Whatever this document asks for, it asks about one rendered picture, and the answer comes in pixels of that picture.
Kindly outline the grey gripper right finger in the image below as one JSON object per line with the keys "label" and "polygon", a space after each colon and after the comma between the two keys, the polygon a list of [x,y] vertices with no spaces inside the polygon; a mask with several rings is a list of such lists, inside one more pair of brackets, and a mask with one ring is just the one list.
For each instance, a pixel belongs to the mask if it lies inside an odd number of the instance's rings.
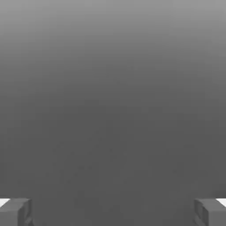
{"label": "grey gripper right finger", "polygon": [[226,226],[226,198],[195,199],[194,226]]}

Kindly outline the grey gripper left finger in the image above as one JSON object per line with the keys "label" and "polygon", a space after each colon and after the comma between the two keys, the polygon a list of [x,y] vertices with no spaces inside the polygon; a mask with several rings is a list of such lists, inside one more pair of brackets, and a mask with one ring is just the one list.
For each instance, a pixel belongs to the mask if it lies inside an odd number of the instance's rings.
{"label": "grey gripper left finger", "polygon": [[33,226],[32,199],[0,198],[0,226]]}

